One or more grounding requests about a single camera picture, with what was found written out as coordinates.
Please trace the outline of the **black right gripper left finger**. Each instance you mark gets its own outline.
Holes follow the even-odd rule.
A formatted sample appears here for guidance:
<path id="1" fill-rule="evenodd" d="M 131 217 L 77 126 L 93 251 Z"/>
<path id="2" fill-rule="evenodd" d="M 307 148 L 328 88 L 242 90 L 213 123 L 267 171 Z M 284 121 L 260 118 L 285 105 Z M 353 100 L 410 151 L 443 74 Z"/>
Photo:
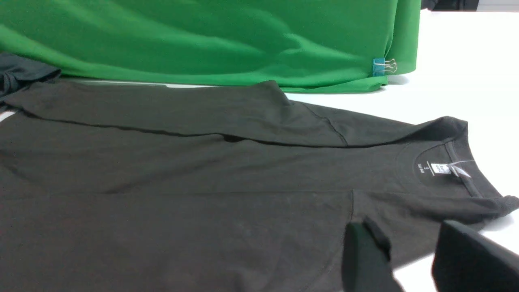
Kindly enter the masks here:
<path id="1" fill-rule="evenodd" d="M 402 292 L 391 268 L 391 243 L 368 217 L 345 228 L 341 280 L 345 292 Z"/>

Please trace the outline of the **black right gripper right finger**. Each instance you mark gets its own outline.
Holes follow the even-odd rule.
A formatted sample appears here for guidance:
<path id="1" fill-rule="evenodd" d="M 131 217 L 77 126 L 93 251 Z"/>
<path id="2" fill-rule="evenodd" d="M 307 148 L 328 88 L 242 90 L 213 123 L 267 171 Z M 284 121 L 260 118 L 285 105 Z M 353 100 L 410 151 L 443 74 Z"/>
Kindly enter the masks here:
<path id="1" fill-rule="evenodd" d="M 444 221 L 432 276 L 439 292 L 517 292 L 519 257 L 464 224 Z"/>

